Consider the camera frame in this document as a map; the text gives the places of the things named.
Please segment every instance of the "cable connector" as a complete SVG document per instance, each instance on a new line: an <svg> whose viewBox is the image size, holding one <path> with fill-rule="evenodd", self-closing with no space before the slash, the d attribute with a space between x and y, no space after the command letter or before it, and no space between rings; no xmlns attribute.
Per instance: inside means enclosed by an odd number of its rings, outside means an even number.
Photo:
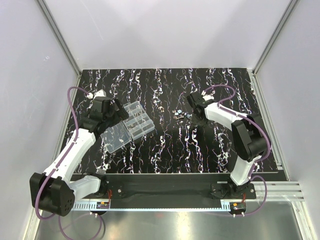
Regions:
<svg viewBox="0 0 320 240"><path fill-rule="evenodd" d="M86 95L86 98L87 98L87 99L93 99L93 98L94 98L94 95L93 95L91 92L89 92L89 94Z"/></svg>

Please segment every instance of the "robotic arm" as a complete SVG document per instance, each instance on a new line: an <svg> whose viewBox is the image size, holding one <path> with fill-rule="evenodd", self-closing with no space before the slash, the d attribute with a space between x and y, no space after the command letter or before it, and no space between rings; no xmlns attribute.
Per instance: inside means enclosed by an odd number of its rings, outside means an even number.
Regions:
<svg viewBox="0 0 320 240"><path fill-rule="evenodd" d="M203 125L209 120L215 121L232 131L234 148L238 156L227 190L231 194L241 192L249 183L254 164L265 154L268 145L261 132L240 116L250 119L266 133L261 116L256 113L247 115L226 107L219 108L218 102L211 95L201 95L199 92L192 92L187 100L193 108L198 123Z"/></svg>
<svg viewBox="0 0 320 240"><path fill-rule="evenodd" d="M100 137L100 134L128 117L128 113L118 99L111 100L106 96L104 90L96 92L91 109L85 113L79 122L78 137L75 142L76 132L73 133L71 140L57 159L42 174L34 173L30 178L32 206L35 207L40 187L54 169L55 172L41 193L39 209L66 216L71 211L75 201L93 193L101 196L105 195L108 186L103 175L87 175L70 183L71 177L85 153ZM57 163L73 142L73 147L57 169Z"/></svg>

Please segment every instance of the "black marble table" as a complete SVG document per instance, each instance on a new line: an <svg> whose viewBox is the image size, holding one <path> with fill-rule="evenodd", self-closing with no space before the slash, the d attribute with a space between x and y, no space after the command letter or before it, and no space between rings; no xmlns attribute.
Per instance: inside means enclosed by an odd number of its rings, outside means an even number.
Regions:
<svg viewBox="0 0 320 240"><path fill-rule="evenodd" d="M173 111L192 114L186 99L192 91L227 84L236 90L224 106L242 113L259 113L258 103L245 68L97 69L82 72L79 87L89 92L104 89L125 103L139 101L155 124L155 130L130 143L125 150L109 154L98 139L84 155L75 173L222 173L231 171L237 154L232 133L216 122L193 126L188 118L175 120ZM212 93L220 100L230 96L226 88ZM91 105L81 91L74 101L77 118ZM75 129L70 116L62 147ZM259 164L258 172L277 172L273 155Z"/></svg>

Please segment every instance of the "small parts pile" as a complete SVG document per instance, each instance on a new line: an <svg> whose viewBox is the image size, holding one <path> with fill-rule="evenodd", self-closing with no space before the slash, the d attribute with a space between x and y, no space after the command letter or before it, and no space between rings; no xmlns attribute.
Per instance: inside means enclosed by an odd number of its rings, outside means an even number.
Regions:
<svg viewBox="0 0 320 240"><path fill-rule="evenodd" d="M188 114L188 113L186 113L186 112L183 112L183 111L180 110L180 109L177 110L177 111L173 110L172 113L174 114L173 118L174 118L175 120L184 119L185 117L186 117L187 119L191 119L191 116L192 116L192 115L190 115L190 114Z"/></svg>

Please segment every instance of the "white wall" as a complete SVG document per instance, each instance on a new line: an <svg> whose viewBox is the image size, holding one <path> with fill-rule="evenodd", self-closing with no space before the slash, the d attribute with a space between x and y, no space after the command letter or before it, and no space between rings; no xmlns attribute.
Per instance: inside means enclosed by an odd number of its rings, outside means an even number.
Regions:
<svg viewBox="0 0 320 240"><path fill-rule="evenodd" d="M21 240L29 178L52 161L76 75L35 0L0 3L0 238Z"/></svg>
<svg viewBox="0 0 320 240"><path fill-rule="evenodd" d="M320 1L300 1L258 72L292 180L320 237Z"/></svg>
<svg viewBox="0 0 320 240"><path fill-rule="evenodd" d="M46 0L82 69L253 68L290 0Z"/></svg>

